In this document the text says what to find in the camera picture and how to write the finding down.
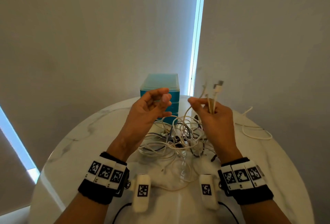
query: wristband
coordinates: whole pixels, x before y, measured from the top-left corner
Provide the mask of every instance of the wristband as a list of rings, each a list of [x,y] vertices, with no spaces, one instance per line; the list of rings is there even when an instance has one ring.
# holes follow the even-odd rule
[[[255,163],[247,157],[223,164],[218,174],[225,194],[233,196],[239,205],[258,203],[274,197]]]
[[[100,204],[110,204],[113,196],[121,197],[129,170],[127,163],[103,152],[89,167],[78,191]]]

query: marble table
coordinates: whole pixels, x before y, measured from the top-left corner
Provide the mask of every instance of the marble table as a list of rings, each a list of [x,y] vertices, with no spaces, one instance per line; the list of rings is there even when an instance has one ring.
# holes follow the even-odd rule
[[[179,116],[189,107],[187,98],[180,96]],[[116,137],[131,105],[137,99],[138,97],[116,103],[91,115],[58,144],[36,184],[30,208],[30,224],[55,222],[76,195],[90,161],[106,150]],[[255,125],[236,111],[234,122]],[[250,135],[266,137],[264,131],[245,130],[246,133],[248,131]],[[311,202],[303,180],[279,144],[274,139],[251,139],[242,133],[239,125],[235,125],[235,135],[238,148],[243,155],[259,165],[274,193],[274,200],[290,221],[293,224],[314,223]],[[216,159],[211,163],[212,156],[211,152],[206,152],[202,158],[192,159],[191,162],[199,173],[217,175],[220,162]],[[116,223],[235,223],[224,207],[217,211],[205,209],[201,203],[198,180],[187,185],[174,175],[173,169],[183,176],[188,175],[187,168],[182,162],[175,162],[171,170],[166,167],[170,161],[144,157],[137,151],[127,162],[131,171],[130,179],[140,173],[151,176],[149,209],[145,213],[136,214],[127,207],[122,210]],[[167,191],[162,187],[178,190]],[[125,190],[121,198],[114,198],[105,223],[112,223],[118,209],[131,200],[132,192],[129,190]],[[240,223],[245,223],[241,210],[232,197],[226,197],[221,191],[220,200],[229,206]]]

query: white wall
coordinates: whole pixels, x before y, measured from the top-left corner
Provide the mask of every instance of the white wall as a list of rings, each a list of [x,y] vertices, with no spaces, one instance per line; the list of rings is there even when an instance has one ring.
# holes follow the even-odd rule
[[[329,0],[204,0],[197,69],[220,101],[269,130],[298,168],[317,223],[329,218]],[[195,95],[204,76],[196,76]]]
[[[0,0],[0,103],[37,167],[79,122],[139,95],[186,93],[196,0]]]

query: bright light strip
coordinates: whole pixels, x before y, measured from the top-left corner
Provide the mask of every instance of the bright light strip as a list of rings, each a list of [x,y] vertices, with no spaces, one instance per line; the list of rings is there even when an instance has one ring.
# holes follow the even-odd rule
[[[188,96],[194,95],[197,56],[198,56],[198,48],[199,48],[199,37],[201,34],[203,6],[204,6],[204,0],[197,0],[196,13],[195,13],[195,24],[194,24],[194,35],[193,35],[193,39],[192,39],[191,59],[190,59],[190,69],[189,69],[189,80],[188,80],[188,91],[187,91]]]
[[[3,132],[4,136],[10,143],[11,147],[16,152],[17,156],[19,157],[21,163],[25,167],[31,179],[34,181],[34,183],[37,183],[40,172],[37,169],[36,165],[31,159],[31,156],[27,152],[22,141],[19,139],[19,136],[16,134],[13,126],[9,122],[8,118],[6,117],[1,107],[0,107],[0,131]]]

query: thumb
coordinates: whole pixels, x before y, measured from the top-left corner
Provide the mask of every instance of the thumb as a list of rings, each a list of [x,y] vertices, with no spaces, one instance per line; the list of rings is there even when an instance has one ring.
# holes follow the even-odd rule
[[[161,116],[162,113],[167,109],[167,107],[170,106],[170,99],[170,94],[164,94],[157,106],[152,110],[153,115],[155,115],[156,117]]]
[[[190,103],[191,107],[195,112],[202,117],[206,112],[203,110],[203,107],[201,106],[198,98],[196,97],[190,97],[188,98],[188,102]]]

